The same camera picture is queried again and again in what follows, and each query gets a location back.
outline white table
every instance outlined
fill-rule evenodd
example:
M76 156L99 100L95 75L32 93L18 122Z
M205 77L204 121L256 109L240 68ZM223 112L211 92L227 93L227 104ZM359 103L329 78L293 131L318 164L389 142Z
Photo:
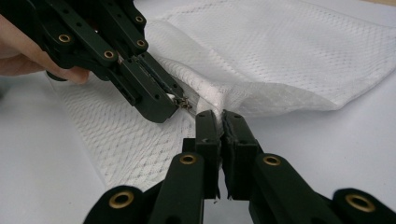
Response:
M396 7L308 2L396 27ZM153 14L163 10L154 3L138 2L152 6ZM248 123L264 151L289 160L317 192L332 197L336 189L362 189L396 210L395 97L393 74L339 111L301 111ZM81 223L104 191L47 78L0 77L0 223ZM251 223L247 203L226 201L224 186L222 195L218 203L205 204L205 223Z

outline mesh bag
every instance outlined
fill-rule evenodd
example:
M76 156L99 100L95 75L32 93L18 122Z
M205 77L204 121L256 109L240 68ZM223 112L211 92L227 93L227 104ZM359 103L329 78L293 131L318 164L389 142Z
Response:
M298 0L195 1L148 18L146 36L192 113L334 110L396 67L395 28ZM182 138L194 137L185 111L153 124L93 76L83 86L53 85L109 187L151 187L164 178Z

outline textured cloth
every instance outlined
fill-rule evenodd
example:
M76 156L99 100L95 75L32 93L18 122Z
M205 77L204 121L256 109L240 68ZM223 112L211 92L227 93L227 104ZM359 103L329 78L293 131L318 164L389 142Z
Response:
M148 18L146 36L148 51L179 81L193 113L334 110L396 67L395 28L298 0L186 4ZM110 187L149 188L164 178L182 138L194 136L185 111L151 123L111 83L53 83Z

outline white mesh fabric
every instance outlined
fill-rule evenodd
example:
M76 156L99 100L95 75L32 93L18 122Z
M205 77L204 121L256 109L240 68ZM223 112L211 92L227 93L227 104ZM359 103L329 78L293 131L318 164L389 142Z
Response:
M395 28L298 0L196 1L148 18L146 34L149 51L182 82L193 111L337 109L396 66ZM185 111L153 124L95 77L54 88L110 187L149 188L164 178L182 138L194 136Z

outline white fabric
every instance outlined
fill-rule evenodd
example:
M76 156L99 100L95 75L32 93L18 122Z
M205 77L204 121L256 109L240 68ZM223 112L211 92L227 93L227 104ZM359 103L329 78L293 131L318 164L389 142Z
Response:
M182 82L192 111L257 117L334 110L396 67L395 28L298 0L195 1L148 18L146 36L149 52ZM184 111L150 123L97 78L54 88L110 187L149 188L164 177L182 138L194 136Z

